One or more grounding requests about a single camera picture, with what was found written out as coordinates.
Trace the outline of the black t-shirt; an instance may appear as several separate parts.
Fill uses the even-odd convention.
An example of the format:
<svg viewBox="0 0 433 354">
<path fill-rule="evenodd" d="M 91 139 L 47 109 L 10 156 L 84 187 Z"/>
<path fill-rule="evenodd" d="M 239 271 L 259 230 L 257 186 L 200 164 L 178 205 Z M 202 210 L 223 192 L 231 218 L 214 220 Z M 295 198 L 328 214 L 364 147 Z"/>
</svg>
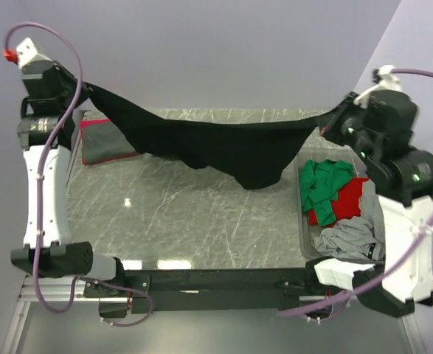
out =
<svg viewBox="0 0 433 354">
<path fill-rule="evenodd" d="M 92 86 L 90 100 L 138 153 L 175 159 L 199 170 L 212 167 L 246 190 L 278 183 L 305 140 L 329 113 L 281 122 L 220 124 L 165 119 L 131 101 Z"/>
</svg>

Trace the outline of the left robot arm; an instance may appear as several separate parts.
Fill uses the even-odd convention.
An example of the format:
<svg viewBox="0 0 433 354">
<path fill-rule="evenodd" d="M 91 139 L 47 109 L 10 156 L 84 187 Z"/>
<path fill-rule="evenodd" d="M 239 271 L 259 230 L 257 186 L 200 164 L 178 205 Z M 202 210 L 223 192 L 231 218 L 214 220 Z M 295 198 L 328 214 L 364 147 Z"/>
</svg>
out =
<svg viewBox="0 0 433 354">
<path fill-rule="evenodd" d="M 27 169 L 28 216 L 24 245 L 11 251 L 11 263 L 37 278 L 98 279 L 110 296 L 119 296 L 128 286 L 119 261 L 94 252 L 86 241 L 73 242 L 67 215 L 80 121 L 74 109 L 91 91 L 54 60 L 35 60 L 20 72 L 27 89 L 18 138 Z"/>
</svg>

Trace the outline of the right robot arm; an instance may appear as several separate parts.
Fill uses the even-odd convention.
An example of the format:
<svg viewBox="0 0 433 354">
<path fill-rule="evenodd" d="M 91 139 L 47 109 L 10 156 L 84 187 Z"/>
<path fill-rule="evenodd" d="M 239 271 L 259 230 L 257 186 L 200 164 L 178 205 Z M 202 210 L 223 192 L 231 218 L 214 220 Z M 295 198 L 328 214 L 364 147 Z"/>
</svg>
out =
<svg viewBox="0 0 433 354">
<path fill-rule="evenodd" d="M 321 135 L 363 161 L 384 216 L 383 265 L 323 257 L 307 264 L 312 294 L 329 285 L 371 310 L 400 318 L 433 306 L 433 154 L 412 146 L 418 107 L 402 91 L 349 93 L 318 118 Z"/>
</svg>

